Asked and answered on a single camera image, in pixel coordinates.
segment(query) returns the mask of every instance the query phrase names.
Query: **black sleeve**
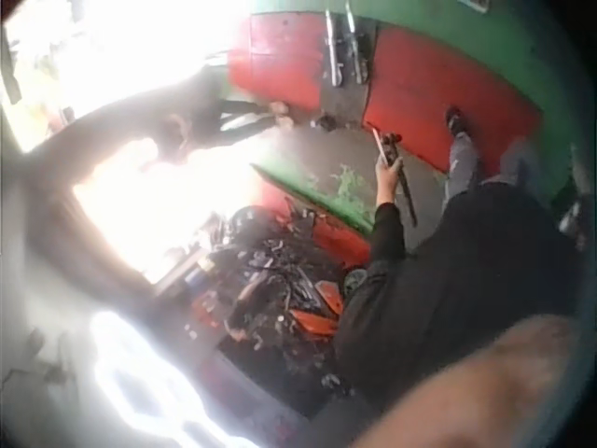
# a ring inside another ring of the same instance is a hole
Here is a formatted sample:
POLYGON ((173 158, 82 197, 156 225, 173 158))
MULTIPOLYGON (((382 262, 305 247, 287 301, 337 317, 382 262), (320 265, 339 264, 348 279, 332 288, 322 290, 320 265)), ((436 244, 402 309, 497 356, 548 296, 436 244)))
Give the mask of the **black sleeve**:
POLYGON ((404 228, 400 211, 393 203, 383 203, 375 212, 370 236, 369 262, 400 261, 405 258, 404 228))

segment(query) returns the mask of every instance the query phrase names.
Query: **hand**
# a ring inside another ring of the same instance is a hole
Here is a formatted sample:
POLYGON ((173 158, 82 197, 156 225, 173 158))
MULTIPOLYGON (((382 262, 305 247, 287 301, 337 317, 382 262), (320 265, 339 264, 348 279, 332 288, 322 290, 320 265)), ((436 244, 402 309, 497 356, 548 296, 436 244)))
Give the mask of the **hand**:
POLYGON ((377 177, 377 203, 379 207, 383 203, 394 203, 396 188, 398 186, 398 170, 402 166, 402 158, 396 159, 392 166, 387 166, 380 155, 375 165, 375 176, 377 177))

